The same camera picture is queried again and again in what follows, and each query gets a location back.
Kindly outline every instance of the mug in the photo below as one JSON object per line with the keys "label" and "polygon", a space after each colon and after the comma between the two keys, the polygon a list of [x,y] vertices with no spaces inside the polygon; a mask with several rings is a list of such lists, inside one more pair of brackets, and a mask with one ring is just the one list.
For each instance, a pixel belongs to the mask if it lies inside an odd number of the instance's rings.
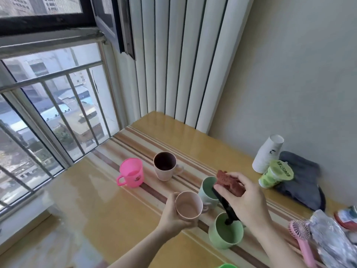
{"label": "mug", "polygon": [[216,195],[212,192],[213,185],[217,182],[217,178],[210,176],[202,181],[199,196],[203,202],[211,203],[211,207],[217,207],[219,200]]}
{"label": "mug", "polygon": [[181,192],[176,200],[176,211],[179,218],[184,221],[193,221],[202,213],[208,212],[210,203],[203,203],[197,193],[191,191]]}
{"label": "mug", "polygon": [[180,175],[184,167],[177,164],[175,155],[171,152],[160,152],[154,157],[155,172],[159,180],[171,180],[173,175]]}
{"label": "mug", "polygon": [[215,248],[228,249],[243,239],[242,222],[233,221],[231,225],[226,225],[227,218],[226,213],[219,214],[208,229],[208,237]]}
{"label": "mug", "polygon": [[140,186],[144,182],[144,170],[142,161],[138,158],[126,159],[119,168],[120,176],[117,177],[116,183],[118,186],[127,185],[131,188]]}

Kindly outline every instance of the pink mug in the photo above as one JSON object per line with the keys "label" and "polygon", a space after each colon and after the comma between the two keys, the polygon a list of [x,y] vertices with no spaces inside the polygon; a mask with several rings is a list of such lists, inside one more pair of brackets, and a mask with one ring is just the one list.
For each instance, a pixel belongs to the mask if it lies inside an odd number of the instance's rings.
{"label": "pink mug", "polygon": [[199,195],[191,191],[181,192],[175,200],[175,205],[179,218],[184,221],[196,220],[212,207],[211,203],[203,203]]}
{"label": "pink mug", "polygon": [[131,188],[140,186],[144,182],[144,170],[142,161],[138,158],[126,159],[119,168],[120,176],[116,178],[118,186],[127,185]]}

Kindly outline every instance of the red sponge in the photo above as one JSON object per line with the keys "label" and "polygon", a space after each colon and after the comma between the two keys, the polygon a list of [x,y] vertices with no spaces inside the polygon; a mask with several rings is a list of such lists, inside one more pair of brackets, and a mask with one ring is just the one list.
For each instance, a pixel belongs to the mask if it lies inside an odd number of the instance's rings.
{"label": "red sponge", "polygon": [[218,170],[216,184],[223,186],[236,197],[241,197],[245,188],[238,178],[227,175],[227,171]]}

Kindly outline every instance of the forearm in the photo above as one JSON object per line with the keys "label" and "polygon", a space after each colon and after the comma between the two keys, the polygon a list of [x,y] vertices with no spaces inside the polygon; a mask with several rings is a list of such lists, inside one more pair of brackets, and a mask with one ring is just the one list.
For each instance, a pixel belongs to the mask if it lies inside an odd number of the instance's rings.
{"label": "forearm", "polygon": [[300,257],[288,243],[275,231],[272,225],[253,231],[254,236],[264,248],[274,268],[306,268]]}
{"label": "forearm", "polygon": [[167,242],[165,234],[155,229],[144,240],[114,262],[109,268],[147,268],[156,253]]}

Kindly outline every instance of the person's right hand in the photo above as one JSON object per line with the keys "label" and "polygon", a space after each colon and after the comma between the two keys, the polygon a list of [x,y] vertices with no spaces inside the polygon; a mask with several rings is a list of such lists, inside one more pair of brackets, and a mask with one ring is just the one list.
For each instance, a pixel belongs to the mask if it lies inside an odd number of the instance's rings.
{"label": "person's right hand", "polygon": [[259,184],[253,183],[250,179],[239,172],[227,173],[234,176],[244,185],[246,191],[241,197],[236,197],[224,187],[216,184],[214,188],[224,197],[233,208],[234,212],[253,233],[272,225],[272,220],[268,212],[265,196]]}

